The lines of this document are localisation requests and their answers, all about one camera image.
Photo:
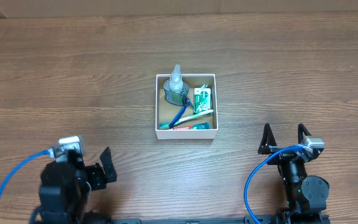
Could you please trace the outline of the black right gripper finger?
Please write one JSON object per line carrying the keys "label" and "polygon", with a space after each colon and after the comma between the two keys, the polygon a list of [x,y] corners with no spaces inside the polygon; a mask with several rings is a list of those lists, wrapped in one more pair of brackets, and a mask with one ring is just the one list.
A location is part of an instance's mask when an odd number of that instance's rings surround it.
{"label": "black right gripper finger", "polygon": [[258,154],[273,154],[278,151],[272,129],[268,123],[264,126],[262,140],[258,149]]}
{"label": "black right gripper finger", "polygon": [[302,142],[305,136],[310,136],[310,132],[307,130],[303,123],[298,125],[298,142]]}

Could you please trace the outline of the teal white small tube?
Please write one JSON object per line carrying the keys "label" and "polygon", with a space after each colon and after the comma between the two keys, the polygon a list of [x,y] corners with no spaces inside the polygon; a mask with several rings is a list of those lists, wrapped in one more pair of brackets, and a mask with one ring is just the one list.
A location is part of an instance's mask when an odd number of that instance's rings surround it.
{"label": "teal white small tube", "polygon": [[172,128],[173,130],[188,130],[188,129],[211,129],[209,123],[199,123],[189,126],[179,126]]}

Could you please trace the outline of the green toothbrush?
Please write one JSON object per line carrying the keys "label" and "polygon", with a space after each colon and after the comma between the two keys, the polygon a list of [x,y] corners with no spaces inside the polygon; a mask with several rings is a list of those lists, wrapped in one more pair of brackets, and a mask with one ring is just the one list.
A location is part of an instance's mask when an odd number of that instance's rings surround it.
{"label": "green toothbrush", "polygon": [[[202,116],[205,116],[205,115],[209,115],[209,114],[212,114],[214,112],[214,110],[206,110],[206,111],[202,111],[200,113],[196,113],[196,114],[193,114],[191,116],[187,116],[187,117],[184,117],[184,118],[180,118],[180,120],[178,122],[175,123],[175,126],[181,124],[181,123],[184,123],[184,122],[187,122],[187,121],[190,121],[190,120],[193,120],[193,119],[196,119],[196,118],[199,118],[199,117],[202,117]],[[166,122],[166,123],[160,123],[159,124],[159,128],[160,129],[169,129],[169,124],[170,122]]]}

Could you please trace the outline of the green white small packet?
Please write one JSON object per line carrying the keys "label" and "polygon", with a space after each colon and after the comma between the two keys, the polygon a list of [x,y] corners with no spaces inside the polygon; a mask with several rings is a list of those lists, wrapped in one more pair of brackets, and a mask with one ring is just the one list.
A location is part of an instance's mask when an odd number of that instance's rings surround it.
{"label": "green white small packet", "polygon": [[211,110],[211,102],[211,89],[208,87],[208,85],[203,85],[194,89],[194,113]]}

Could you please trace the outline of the blue disposable razor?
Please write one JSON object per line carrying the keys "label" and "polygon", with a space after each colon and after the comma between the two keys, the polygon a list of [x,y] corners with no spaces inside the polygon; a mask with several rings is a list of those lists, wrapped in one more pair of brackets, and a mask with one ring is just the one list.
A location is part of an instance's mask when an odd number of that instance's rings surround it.
{"label": "blue disposable razor", "polygon": [[184,112],[186,111],[187,107],[192,107],[193,104],[189,98],[186,99],[185,104],[183,105],[182,109],[177,113],[177,115],[172,119],[172,121],[169,124],[169,128],[172,129],[175,126],[175,123],[180,120],[180,118],[183,116]]}

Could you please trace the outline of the clear purple liquid bottle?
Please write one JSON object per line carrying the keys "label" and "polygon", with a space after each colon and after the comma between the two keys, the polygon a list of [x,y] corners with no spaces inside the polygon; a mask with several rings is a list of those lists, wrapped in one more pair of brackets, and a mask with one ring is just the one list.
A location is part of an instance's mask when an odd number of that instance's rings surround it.
{"label": "clear purple liquid bottle", "polygon": [[188,98],[189,86],[183,81],[181,66],[175,65],[168,80],[163,84],[165,99],[176,106],[183,106]]}

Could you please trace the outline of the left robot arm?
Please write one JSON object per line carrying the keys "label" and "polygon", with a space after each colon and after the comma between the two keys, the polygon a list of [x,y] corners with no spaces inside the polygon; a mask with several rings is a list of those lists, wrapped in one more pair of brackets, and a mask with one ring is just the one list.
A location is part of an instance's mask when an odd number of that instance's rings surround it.
{"label": "left robot arm", "polygon": [[110,148],[101,153],[100,163],[90,166],[85,165],[79,150],[55,147],[52,152],[55,160],[40,175],[40,205],[29,223],[112,223],[110,215],[86,211],[92,191],[117,181]]}

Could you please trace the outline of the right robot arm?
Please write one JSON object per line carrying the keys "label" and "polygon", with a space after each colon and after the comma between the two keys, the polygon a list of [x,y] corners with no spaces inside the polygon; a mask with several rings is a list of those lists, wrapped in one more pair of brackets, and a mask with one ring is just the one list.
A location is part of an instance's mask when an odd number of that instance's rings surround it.
{"label": "right robot arm", "polygon": [[324,150],[324,141],[313,137],[303,124],[298,125],[298,144],[302,151],[285,151],[267,164],[278,167],[283,179],[287,207],[279,208],[275,215],[259,218],[262,223],[278,224],[330,224],[323,215],[329,195],[329,183],[323,178],[308,175],[305,164],[318,158]]}

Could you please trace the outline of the white cardboard box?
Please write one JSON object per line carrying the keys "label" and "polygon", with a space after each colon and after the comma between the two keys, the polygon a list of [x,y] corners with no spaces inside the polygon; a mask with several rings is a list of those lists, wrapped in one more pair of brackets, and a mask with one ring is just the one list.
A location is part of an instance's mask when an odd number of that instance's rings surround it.
{"label": "white cardboard box", "polygon": [[[175,129],[160,129],[161,123],[169,123],[180,111],[165,99],[163,84],[169,74],[159,74],[155,78],[155,132],[157,139],[214,139],[218,130],[218,104],[216,94],[216,77],[214,74],[183,74],[183,81],[190,87],[188,97],[194,100],[194,88],[206,85],[211,89],[211,107],[213,113],[184,122]],[[209,123],[209,129],[183,129],[184,126]]]}

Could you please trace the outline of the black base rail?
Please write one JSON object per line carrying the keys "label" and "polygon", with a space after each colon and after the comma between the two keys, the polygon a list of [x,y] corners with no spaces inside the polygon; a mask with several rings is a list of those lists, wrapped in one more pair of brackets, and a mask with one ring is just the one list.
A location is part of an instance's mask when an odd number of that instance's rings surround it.
{"label": "black base rail", "polygon": [[[257,215],[260,223],[284,223],[275,215]],[[139,218],[113,219],[110,215],[102,213],[88,212],[83,221],[85,224],[252,224],[257,223],[251,216],[246,215],[243,218],[201,218],[201,219],[162,219],[162,220],[141,220]],[[323,215],[323,224],[330,224],[329,217]]]}

